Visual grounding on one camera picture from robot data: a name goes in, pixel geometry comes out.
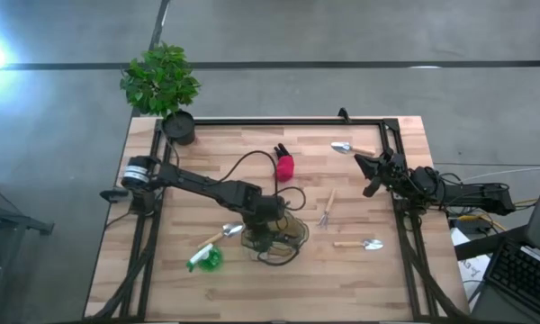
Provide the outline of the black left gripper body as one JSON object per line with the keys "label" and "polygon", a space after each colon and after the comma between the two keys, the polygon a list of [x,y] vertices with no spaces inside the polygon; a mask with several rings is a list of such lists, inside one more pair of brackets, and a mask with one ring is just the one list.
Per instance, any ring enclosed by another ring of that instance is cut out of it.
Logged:
{"label": "black left gripper body", "polygon": [[264,221],[246,228],[246,248],[252,250],[290,250],[283,233],[289,226],[291,213],[286,211],[280,220]]}

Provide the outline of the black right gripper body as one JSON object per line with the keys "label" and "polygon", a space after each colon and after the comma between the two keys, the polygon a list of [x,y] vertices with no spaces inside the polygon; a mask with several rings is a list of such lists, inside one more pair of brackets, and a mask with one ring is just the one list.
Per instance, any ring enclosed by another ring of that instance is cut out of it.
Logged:
{"label": "black right gripper body", "polygon": [[404,177],[408,176],[408,171],[403,154],[388,148],[379,156],[379,162],[377,177],[388,191],[404,183]]}

